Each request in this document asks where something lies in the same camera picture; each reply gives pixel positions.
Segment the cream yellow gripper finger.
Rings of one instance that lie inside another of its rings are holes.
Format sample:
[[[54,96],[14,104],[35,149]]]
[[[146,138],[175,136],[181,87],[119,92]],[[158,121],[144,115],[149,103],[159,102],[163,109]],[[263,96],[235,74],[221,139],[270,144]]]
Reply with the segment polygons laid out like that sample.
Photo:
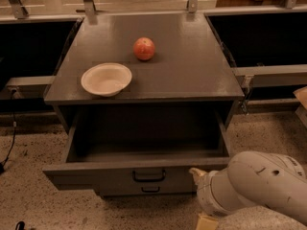
[[[198,168],[191,168],[189,170],[189,173],[192,174],[193,176],[205,176],[206,175],[206,171],[203,171]]]

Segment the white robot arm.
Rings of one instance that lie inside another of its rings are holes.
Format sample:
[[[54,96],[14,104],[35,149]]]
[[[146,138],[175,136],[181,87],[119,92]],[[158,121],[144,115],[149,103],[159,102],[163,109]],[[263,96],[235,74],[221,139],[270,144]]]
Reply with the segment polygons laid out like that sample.
[[[234,155],[225,169],[192,168],[202,210],[214,217],[263,206],[307,223],[307,177],[293,157],[260,151]]]

